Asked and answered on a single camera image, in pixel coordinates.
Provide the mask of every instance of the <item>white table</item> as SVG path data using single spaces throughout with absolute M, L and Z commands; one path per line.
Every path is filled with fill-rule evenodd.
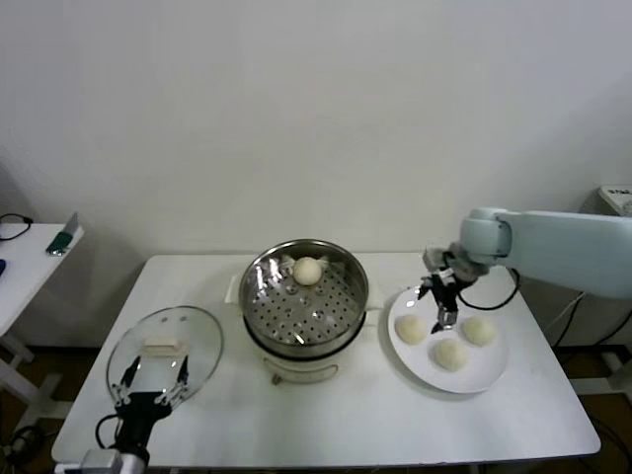
M 0 224 L 0 235 L 9 237 L 24 228 L 25 224 Z M 15 355 L 11 363 L 0 360 L 0 380 L 2 386 L 29 405 L 16 429 L 32 425 L 38 418 L 65 418 L 71 406 L 70 402 L 50 399 L 61 379 L 59 374 L 49 374 L 41 387 L 36 387 L 18 373 L 16 368 L 20 362 L 31 361 L 34 356 L 9 332 L 24 308 L 65 259 L 65 255 L 52 257 L 45 252 L 62 228 L 63 224 L 33 224 L 17 239 L 0 242 L 0 259 L 7 262 L 6 270 L 0 275 L 0 344 Z M 79 228 L 70 248 L 82 236 L 83 229 Z
M 423 272 L 415 254 L 357 256 L 387 302 L 416 284 Z M 148 446 L 150 465 L 476 463 L 599 450 L 591 422 L 520 296 L 504 311 L 509 366 L 485 393 L 448 394 L 402 373 L 382 344 L 381 325 L 375 324 L 380 311 L 369 312 L 366 327 L 346 349 L 348 363 L 334 378 L 272 386 L 238 308 L 223 302 L 231 276 L 241 273 L 250 260 L 158 256 L 148 261 L 56 440 L 55 460 L 77 462 L 95 447 L 95 424 L 113 411 L 106 363 L 123 332 L 153 311 L 180 304 L 199 306 L 217 317 L 225 352 L 200 392 L 156 424 Z M 479 304 L 491 304 L 512 288 L 509 274 L 495 269 L 467 294 Z M 104 437 L 111 435 L 104 426 Z

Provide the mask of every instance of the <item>pot handle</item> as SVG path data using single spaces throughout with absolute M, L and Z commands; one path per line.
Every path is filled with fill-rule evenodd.
M 239 280 L 240 276 L 238 275 L 233 275 L 230 279 L 228 289 L 226 289 L 226 296 L 224 296 L 224 303 L 239 306 Z

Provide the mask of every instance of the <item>wooden floor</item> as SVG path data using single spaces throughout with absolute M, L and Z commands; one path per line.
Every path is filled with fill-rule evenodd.
M 7 354 L 0 356 L 8 359 Z M 36 351 L 36 359 L 29 364 L 23 363 L 20 366 L 20 372 L 24 374 L 31 382 L 39 385 L 47 373 L 60 372 L 63 379 L 54 394 L 59 400 L 73 400 L 79 393 L 79 389 L 84 379 L 88 375 L 88 371 L 97 356 L 96 351 L 83 351 L 77 353 L 61 352 L 61 351 Z M 607 367 L 601 362 L 598 355 L 579 354 L 573 356 L 568 363 L 564 363 L 569 359 L 569 355 L 560 355 L 560 361 L 569 375 L 569 377 L 595 377 L 608 375 Z M 590 397 L 582 397 L 582 403 L 587 412 L 598 419 L 602 420 L 618 432 L 625 440 L 628 446 L 632 446 L 632 408 L 627 399 L 620 395 L 597 395 Z M 20 419 L 24 412 L 24 405 L 13 397 L 6 390 L 0 392 L 0 432 L 1 438 L 6 440 L 10 437 L 13 427 Z M 50 457 L 50 450 L 56 436 L 56 432 L 61 428 L 60 421 L 42 420 L 39 422 L 40 427 L 48 435 L 45 440 L 43 449 L 39 455 L 23 468 L 28 474 L 40 474 L 51 472 L 54 463 Z M 536 474 L 576 474 L 597 472 L 602 474 L 618 474 L 626 473 L 630 466 L 627 466 L 627 460 L 619 450 L 607 438 L 602 439 L 601 452 L 584 459 L 588 467 L 583 465 L 578 459 L 558 459 L 543 461 L 539 464 L 530 465 L 528 472 Z M 481 472 L 492 474 L 498 466 L 481 466 Z M 504 472 L 527 472 L 522 470 L 522 464 L 515 463 L 504 467 Z M 375 472 L 375 469 L 353 469 L 342 472 L 350 472 L 351 474 L 368 474 Z M 380 473 L 468 473 L 466 466 L 452 467 L 410 467 L 401 469 L 380 468 Z M 236 471 L 224 471 L 236 474 Z M 337 473 L 341 471 L 327 471 L 329 473 Z M 11 469 L 5 470 L 4 474 L 13 474 Z

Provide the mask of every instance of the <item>green object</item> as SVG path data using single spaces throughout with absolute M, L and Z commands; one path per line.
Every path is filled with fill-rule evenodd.
M 70 242 L 72 242 L 72 234 L 61 231 L 55 235 L 50 245 L 46 247 L 46 252 L 51 255 L 62 255 L 70 245 Z
M 66 225 L 63 226 L 61 232 L 55 235 L 55 238 L 52 239 L 50 245 L 46 247 L 46 252 L 49 255 L 54 255 L 55 257 L 59 257 L 66 253 L 66 249 L 72 242 L 72 238 L 79 228 L 79 217 L 75 212 L 72 214 Z

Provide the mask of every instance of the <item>white plate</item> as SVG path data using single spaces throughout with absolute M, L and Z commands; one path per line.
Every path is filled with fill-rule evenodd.
M 437 307 L 433 295 L 429 292 L 420 301 L 414 289 L 400 294 L 388 313 L 388 336 L 395 353 L 404 364 L 419 378 L 430 385 L 448 392 L 477 393 L 490 388 L 505 371 L 510 349 L 503 331 L 503 317 L 492 316 L 481 311 L 459 306 L 456 328 L 451 331 L 439 331 L 430 334 L 436 323 Z M 428 335 L 419 344 L 411 346 L 403 342 L 395 331 L 395 320 L 406 314 L 416 314 L 424 318 L 428 326 Z M 461 325 L 472 316 L 488 318 L 498 329 L 498 337 L 489 346 L 479 348 L 463 336 Z M 456 372 L 445 370 L 433 361 L 433 346 L 443 339 L 458 340 L 467 351 L 467 364 Z

